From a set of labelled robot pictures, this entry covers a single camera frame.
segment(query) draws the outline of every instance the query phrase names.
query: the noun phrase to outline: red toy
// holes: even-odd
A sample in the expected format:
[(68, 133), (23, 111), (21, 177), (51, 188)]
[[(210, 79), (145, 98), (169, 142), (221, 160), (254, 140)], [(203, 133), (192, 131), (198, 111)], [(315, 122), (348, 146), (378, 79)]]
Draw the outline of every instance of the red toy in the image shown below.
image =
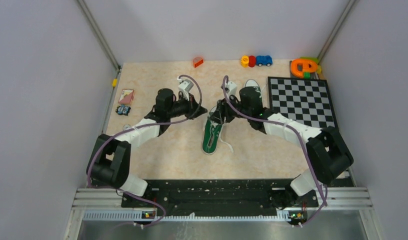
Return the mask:
[(249, 56), (248, 67), (254, 68), (255, 65), (256, 65), (256, 57), (255, 56)]
[(204, 63), (204, 59), (202, 57), (196, 57), (192, 60), (192, 65), (194, 68), (200, 66)]

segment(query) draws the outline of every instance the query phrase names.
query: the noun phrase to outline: chessboard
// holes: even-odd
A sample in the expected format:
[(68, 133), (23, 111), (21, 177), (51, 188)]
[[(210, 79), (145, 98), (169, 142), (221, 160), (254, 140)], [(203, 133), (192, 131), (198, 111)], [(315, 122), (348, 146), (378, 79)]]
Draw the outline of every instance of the chessboard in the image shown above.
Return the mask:
[(275, 113), (315, 128), (337, 127), (326, 80), (270, 76), (267, 88)]

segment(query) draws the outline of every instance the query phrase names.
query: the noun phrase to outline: white wall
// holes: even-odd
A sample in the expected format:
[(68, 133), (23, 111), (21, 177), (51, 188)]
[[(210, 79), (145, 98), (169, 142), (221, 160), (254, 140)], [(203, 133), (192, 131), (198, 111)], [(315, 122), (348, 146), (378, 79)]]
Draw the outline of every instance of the white wall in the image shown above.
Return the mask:
[(408, 0), (360, 1), (322, 67), (355, 177), (387, 239), (408, 239)]
[(348, 0), (87, 0), (121, 62), (319, 54)]
[(0, 0), (0, 240), (63, 237), (115, 73), (73, 0)]

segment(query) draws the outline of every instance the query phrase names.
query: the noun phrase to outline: blue toy truck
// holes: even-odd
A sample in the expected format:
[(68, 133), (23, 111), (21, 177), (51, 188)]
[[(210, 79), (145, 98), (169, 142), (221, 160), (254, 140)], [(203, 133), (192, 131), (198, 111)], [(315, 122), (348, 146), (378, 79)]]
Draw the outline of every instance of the blue toy truck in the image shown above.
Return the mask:
[(261, 67), (263, 65), (266, 66), (271, 66), (273, 64), (272, 58), (267, 55), (267, 56), (256, 56), (255, 57), (255, 65)]

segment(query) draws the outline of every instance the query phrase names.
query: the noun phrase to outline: shoe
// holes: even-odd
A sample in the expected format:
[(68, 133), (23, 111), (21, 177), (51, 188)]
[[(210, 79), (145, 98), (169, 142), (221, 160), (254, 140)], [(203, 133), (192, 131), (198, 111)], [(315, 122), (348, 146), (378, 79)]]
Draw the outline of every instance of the shoe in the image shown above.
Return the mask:
[(204, 137), (202, 138), (202, 150), (208, 155), (216, 152), (217, 143), (223, 129), (222, 124), (210, 120), (210, 116), (216, 111), (216, 107), (213, 107), (208, 113), (207, 122), (204, 127)]
[(260, 88), (259, 83), (256, 82), (256, 80), (248, 79), (244, 84), (244, 88), (246, 87), (254, 87), (255, 91), (260, 93), (260, 98), (262, 98), (262, 90)]

